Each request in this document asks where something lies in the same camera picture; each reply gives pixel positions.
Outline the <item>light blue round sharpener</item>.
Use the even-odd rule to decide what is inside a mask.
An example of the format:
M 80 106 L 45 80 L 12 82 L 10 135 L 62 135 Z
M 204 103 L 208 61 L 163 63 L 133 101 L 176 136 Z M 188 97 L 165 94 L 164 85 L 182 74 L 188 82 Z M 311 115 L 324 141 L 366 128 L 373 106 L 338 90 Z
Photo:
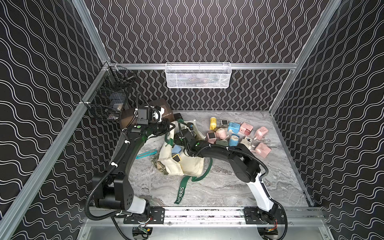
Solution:
M 239 136 L 237 135 L 231 135 L 230 139 L 229 139 L 229 146 L 230 147 L 235 147 L 239 144 Z

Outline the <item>cream panda pencil sharpener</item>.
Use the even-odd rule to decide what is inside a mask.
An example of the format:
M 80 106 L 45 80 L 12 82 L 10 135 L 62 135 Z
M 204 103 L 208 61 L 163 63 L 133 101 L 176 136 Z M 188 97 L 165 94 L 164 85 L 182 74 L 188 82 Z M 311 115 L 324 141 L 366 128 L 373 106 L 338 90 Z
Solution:
M 244 137 L 241 141 L 241 144 L 245 145 L 249 150 L 255 149 L 255 145 L 253 144 L 252 138 Z

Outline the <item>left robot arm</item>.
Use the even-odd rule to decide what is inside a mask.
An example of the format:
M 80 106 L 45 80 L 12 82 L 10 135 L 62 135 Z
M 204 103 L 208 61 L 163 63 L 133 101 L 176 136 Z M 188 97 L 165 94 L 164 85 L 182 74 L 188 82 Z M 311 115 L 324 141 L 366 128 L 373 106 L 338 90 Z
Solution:
M 135 196 L 129 174 L 137 155 L 151 137 L 161 137 L 175 128 L 164 118 L 163 106 L 136 107 L 131 121 L 122 129 L 113 157 L 106 169 L 93 176 L 85 214 L 92 221 L 124 218 L 131 213 L 138 222 L 150 219 L 150 204 Z

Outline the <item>pink rounded pencil sharpener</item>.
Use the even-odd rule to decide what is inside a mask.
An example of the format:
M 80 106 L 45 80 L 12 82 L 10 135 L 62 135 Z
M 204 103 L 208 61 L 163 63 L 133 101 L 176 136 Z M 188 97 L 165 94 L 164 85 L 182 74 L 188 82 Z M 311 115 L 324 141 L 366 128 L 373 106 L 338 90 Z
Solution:
M 254 134 L 254 140 L 261 141 L 268 132 L 269 130 L 266 127 L 260 127 Z

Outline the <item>cream tote bag green handles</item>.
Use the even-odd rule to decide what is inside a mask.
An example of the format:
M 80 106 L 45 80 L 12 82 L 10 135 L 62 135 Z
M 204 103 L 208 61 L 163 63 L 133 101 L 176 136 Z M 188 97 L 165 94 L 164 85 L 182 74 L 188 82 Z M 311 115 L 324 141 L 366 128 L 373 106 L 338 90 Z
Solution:
M 186 149 L 176 144 L 176 136 L 180 130 L 187 130 L 183 121 L 173 121 L 175 128 L 165 134 L 165 142 L 156 158 L 155 164 L 159 166 L 164 175 L 182 176 L 180 181 L 175 204 L 179 205 L 185 194 L 189 182 L 200 182 L 204 180 L 211 171 L 213 159 L 209 159 L 209 164 L 205 167 L 205 159 L 201 157 L 191 157 L 186 154 Z

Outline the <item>light blue box sharpener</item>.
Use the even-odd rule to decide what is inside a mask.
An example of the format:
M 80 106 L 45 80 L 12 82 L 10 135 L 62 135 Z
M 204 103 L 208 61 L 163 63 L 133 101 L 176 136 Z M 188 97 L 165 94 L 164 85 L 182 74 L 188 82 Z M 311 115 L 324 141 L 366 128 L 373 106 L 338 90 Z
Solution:
M 182 147 L 180 147 L 178 145 L 174 145 L 173 148 L 172 148 L 171 153 L 172 153 L 172 156 L 174 156 L 174 155 L 180 154 L 182 151 L 183 151 Z

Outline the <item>blue pencil sharpener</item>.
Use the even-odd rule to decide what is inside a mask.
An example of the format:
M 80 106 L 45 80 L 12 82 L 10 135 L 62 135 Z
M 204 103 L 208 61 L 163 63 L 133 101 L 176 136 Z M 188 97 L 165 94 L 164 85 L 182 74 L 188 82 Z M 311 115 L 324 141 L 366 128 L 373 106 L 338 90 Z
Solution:
M 238 134 L 240 131 L 241 125 L 235 122 L 229 122 L 228 125 L 228 132 L 233 133 L 233 134 Z

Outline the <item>pink box pencil sharpener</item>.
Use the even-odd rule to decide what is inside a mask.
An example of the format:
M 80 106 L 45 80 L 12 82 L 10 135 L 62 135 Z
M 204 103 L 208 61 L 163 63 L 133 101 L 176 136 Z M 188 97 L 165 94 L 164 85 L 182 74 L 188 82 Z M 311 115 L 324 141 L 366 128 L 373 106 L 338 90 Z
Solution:
M 243 122 L 241 125 L 240 125 L 240 128 L 239 128 L 239 133 L 245 135 L 245 136 L 249 136 L 253 130 L 253 126 L 246 123 L 246 122 Z

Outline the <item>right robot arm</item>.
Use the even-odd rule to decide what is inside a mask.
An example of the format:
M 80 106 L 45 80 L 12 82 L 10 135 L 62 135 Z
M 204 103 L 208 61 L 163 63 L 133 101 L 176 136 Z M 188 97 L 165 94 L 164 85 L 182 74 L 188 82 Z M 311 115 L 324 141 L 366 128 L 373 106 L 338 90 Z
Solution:
M 212 158 L 228 162 L 236 177 L 250 188 L 260 211 L 262 221 L 270 224 L 286 224 L 284 207 L 274 200 L 264 184 L 263 178 L 269 173 L 267 166 L 243 144 L 221 146 L 198 140 L 190 130 L 176 133 L 175 142 L 184 147 L 190 157 Z

